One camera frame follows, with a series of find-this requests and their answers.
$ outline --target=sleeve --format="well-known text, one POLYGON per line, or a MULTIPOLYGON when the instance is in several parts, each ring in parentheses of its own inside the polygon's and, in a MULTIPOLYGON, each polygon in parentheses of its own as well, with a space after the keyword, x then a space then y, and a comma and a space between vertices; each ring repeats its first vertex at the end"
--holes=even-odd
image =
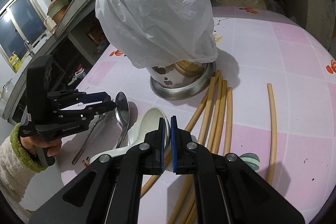
POLYGON ((20 202, 31 178, 43 170, 24 150, 18 138, 19 124, 0 146, 0 183, 14 201, 20 202))

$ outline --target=window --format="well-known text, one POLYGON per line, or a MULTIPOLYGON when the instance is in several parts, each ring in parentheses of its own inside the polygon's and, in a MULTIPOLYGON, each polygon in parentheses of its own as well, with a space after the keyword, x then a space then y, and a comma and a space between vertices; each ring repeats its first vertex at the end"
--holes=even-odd
POLYGON ((34 44, 45 30, 33 0, 0 0, 0 51, 7 61, 13 52, 24 59, 24 39, 34 44))

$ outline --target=spoon handle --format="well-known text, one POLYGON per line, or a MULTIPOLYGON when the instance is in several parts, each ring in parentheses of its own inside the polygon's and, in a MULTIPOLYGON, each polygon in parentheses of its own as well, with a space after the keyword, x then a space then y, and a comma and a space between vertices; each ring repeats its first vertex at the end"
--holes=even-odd
POLYGON ((118 143, 117 143, 117 146, 115 148, 119 148, 125 138, 125 135, 126 135, 126 132, 127 132, 127 128, 123 128, 122 131, 121 131, 121 135, 119 137, 119 140, 118 140, 118 143))
POLYGON ((73 160, 72 160, 72 162, 71 162, 72 165, 75 165, 76 162, 79 160, 79 157, 83 154, 83 152, 84 152, 84 150, 85 150, 85 148, 86 148, 86 145, 87 145, 87 141, 88 141, 88 139, 90 138, 90 135, 91 135, 92 131, 94 130, 94 128, 96 127, 96 125, 97 125, 100 121, 101 121, 101 120, 97 120, 97 121, 94 123, 94 125, 93 125, 93 127, 92 127, 90 133, 86 136, 86 139, 85 139, 84 143, 82 144, 81 148, 78 150, 76 156, 73 158, 73 160))

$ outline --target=green cuff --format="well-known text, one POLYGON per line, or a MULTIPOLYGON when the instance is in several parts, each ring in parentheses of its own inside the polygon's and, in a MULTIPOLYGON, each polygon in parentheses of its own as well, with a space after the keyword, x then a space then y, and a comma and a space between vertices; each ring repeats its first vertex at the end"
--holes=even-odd
POLYGON ((10 142, 15 155, 24 166, 36 173, 40 173, 41 171, 46 170, 46 167, 43 167, 36 161, 33 161, 28 152, 21 146, 18 136, 19 126, 20 124, 18 123, 10 134, 10 142))

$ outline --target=human hand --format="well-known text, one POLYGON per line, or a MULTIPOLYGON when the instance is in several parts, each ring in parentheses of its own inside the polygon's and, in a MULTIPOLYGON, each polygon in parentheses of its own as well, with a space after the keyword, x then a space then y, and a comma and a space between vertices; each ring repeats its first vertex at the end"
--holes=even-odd
POLYGON ((30 136, 30 137, 20 137, 21 145, 25 150, 29 153, 36 155, 36 147, 50 147, 47 152, 47 156, 55 156, 58 154, 59 150, 61 149, 62 140, 57 139, 51 142, 44 141, 40 136, 30 136))

